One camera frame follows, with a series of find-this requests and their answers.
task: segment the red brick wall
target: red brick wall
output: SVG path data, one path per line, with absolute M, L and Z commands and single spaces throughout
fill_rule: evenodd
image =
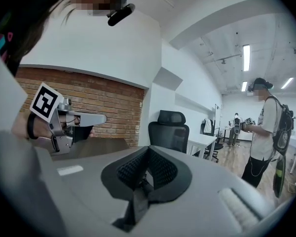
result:
M 105 124 L 95 126 L 100 138 L 124 138 L 130 147 L 138 145 L 144 90 L 120 82 L 59 70 L 19 68 L 16 79 L 29 97 L 28 110 L 43 81 L 72 100 L 73 110 L 104 114 Z

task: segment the person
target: person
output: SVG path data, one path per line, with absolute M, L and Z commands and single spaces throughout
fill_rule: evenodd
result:
M 239 118 L 239 114 L 235 113 L 234 118 L 229 121 L 229 126 L 231 127 L 229 141 L 228 141 L 229 146 L 231 145 L 231 142 L 232 142 L 232 145 L 234 146 L 238 139 L 238 134 L 235 134 L 235 119 L 238 119 L 238 118 Z
M 0 57 L 15 76 L 21 59 L 41 39 L 45 24 L 51 13 L 64 0 L 0 0 Z M 69 0 L 77 9 L 111 10 L 126 0 Z M 28 138 L 27 121 L 30 113 L 20 113 L 12 133 Z M 39 117 L 34 120 L 35 137 L 51 138 L 48 124 Z
M 252 132 L 253 139 L 250 147 L 250 157 L 242 179 L 257 187 L 268 164 L 276 151 L 273 149 L 273 135 L 278 130 L 282 108 L 273 98 L 269 90 L 273 84 L 262 78 L 257 78 L 253 83 L 253 93 L 259 101 L 265 101 L 257 125 L 246 125 L 244 131 Z

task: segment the fluorescent light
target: fluorescent light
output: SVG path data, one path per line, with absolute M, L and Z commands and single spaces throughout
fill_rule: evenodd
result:
M 286 86 L 293 80 L 293 78 L 289 78 L 286 84 L 283 85 L 282 89 L 286 88 Z
M 243 71 L 249 71 L 249 68 L 250 68 L 250 46 L 249 45 L 243 46 L 243 57 L 244 57 Z
M 241 89 L 242 92 L 243 92 L 243 91 L 246 91 L 246 89 L 247 89 L 247 84 L 248 84 L 247 81 L 244 81 L 244 82 L 242 83 L 242 89 Z

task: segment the black mesh chair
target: black mesh chair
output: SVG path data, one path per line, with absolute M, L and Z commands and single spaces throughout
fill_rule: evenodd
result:
M 205 128 L 205 123 L 201 124 L 201 130 L 202 130 L 202 133 L 204 135 L 208 135 L 208 136 L 214 136 L 214 131 L 215 131 L 215 128 L 214 128 L 214 125 L 213 125 L 213 121 L 211 120 L 211 125 L 212 125 L 212 132 L 211 133 L 204 133 L 204 128 Z M 215 143 L 215 146 L 214 146 L 214 152 L 213 152 L 213 158 L 216 159 L 216 162 L 219 161 L 219 159 L 217 158 L 217 155 L 218 155 L 218 151 L 217 150 L 220 150 L 223 148 L 223 145 L 222 144 L 219 144 L 219 143 Z M 212 149 L 212 144 L 210 144 L 206 149 L 205 149 L 205 153 L 204 155 L 206 155 L 206 157 L 209 157 L 209 155 L 211 154 L 211 149 Z M 195 156 L 199 156 L 200 154 L 200 151 L 196 152 L 194 155 Z
M 150 143 L 186 154 L 189 127 L 185 122 L 182 113 L 160 111 L 158 122 L 151 122 L 148 126 Z

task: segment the backpack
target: backpack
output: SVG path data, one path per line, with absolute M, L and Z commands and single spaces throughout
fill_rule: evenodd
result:
M 274 99 L 282 108 L 282 114 L 281 114 L 278 130 L 275 136 L 273 136 L 273 148 L 277 152 L 279 152 L 281 155 L 284 156 L 286 154 L 286 151 L 290 142 L 291 134 L 292 134 L 292 129 L 294 127 L 292 112 L 290 111 L 287 105 L 282 105 L 276 97 L 269 96 L 266 100 L 268 100 L 269 98 Z

